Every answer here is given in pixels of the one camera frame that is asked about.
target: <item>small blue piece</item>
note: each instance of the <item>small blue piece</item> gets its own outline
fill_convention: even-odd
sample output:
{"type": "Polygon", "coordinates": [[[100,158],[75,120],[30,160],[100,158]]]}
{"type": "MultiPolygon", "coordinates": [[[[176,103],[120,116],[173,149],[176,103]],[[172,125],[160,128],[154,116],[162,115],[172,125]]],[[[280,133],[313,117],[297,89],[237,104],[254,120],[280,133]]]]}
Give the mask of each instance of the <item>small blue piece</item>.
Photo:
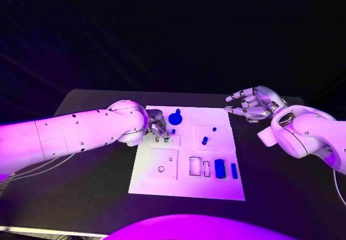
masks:
{"type": "Polygon", "coordinates": [[[235,163],[231,164],[231,168],[232,168],[232,178],[237,179],[238,174],[237,174],[237,164],[235,163]]]}
{"type": "Polygon", "coordinates": [[[206,137],[206,136],[203,137],[202,144],[203,144],[203,145],[206,145],[206,144],[208,144],[208,137],[206,137]]]}
{"type": "Polygon", "coordinates": [[[224,179],[226,177],[226,171],[225,171],[225,163],[222,159],[216,159],[213,161],[215,163],[215,175],[218,179],[224,179]]]}
{"type": "Polygon", "coordinates": [[[172,125],[179,125],[183,121],[183,117],[180,115],[180,109],[175,111],[167,117],[167,121],[172,125]]]}

